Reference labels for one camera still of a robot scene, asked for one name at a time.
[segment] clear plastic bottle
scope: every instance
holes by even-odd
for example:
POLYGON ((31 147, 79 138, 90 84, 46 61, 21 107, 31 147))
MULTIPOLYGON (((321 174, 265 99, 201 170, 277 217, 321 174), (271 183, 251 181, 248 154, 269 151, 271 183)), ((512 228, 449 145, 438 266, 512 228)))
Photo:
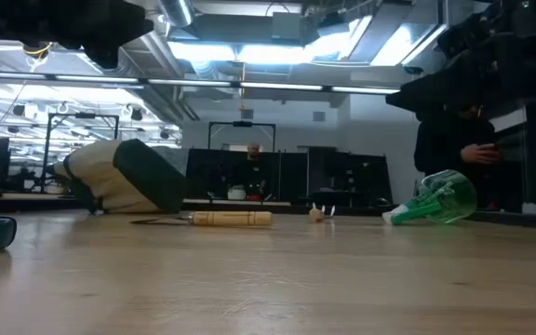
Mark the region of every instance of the clear plastic bottle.
POLYGON ((473 214, 476 204, 471 181, 460 172, 445 170, 423 179, 419 195, 382 217, 389 224, 420 218, 451 223, 473 214))

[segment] person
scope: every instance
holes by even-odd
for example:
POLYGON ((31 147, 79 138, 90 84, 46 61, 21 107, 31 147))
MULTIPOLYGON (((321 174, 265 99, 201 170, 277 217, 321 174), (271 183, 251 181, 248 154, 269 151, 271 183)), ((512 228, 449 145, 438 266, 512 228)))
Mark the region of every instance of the person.
POLYGON ((261 200, 269 193, 270 171, 270 166, 261 161, 260 145, 251 143, 248 145, 247 159, 233 170, 231 184, 243 185, 248 199, 261 200))
POLYGON ((495 167, 501 155, 495 145, 495 128, 480 117, 481 108, 469 106, 456 114, 422 120, 415 148, 415 167, 426 176, 453 169, 475 186, 478 205, 494 207, 495 167))

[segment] wooden table surface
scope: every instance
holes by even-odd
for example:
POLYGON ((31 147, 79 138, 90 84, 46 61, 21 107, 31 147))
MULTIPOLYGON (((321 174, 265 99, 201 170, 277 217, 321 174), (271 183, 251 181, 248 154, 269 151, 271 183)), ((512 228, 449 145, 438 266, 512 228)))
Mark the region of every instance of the wooden table surface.
POLYGON ((0 252, 0 335, 536 334, 533 229, 17 218, 0 252))

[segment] metal frame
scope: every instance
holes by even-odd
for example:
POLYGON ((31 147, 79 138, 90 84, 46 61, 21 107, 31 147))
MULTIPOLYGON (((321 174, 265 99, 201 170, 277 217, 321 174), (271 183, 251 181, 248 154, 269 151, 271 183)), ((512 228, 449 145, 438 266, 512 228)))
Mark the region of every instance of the metal frame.
MULTIPOLYGON (((272 152, 276 152, 276 124, 257 124, 253 122, 247 123, 250 125, 249 127, 271 127, 272 128, 272 152)), ((210 149, 210 144, 212 143, 212 127, 216 125, 225 125, 225 126, 233 126, 238 127, 237 122, 210 122, 208 123, 208 149, 210 149)))
POLYGON ((68 114, 62 114, 62 113, 50 113, 48 115, 48 121, 47 121, 47 137, 45 139, 45 154, 43 156, 43 172, 41 173, 41 193, 43 194, 45 192, 45 179, 47 178, 47 161, 48 161, 48 147, 51 143, 51 131, 57 127, 57 125, 53 126, 53 118, 57 116, 62 116, 65 120, 69 116, 73 116, 75 118, 112 118, 115 120, 115 127, 114 127, 114 140, 117 140, 117 137, 119 136, 119 115, 97 115, 97 114, 86 114, 86 113, 68 113, 68 114))

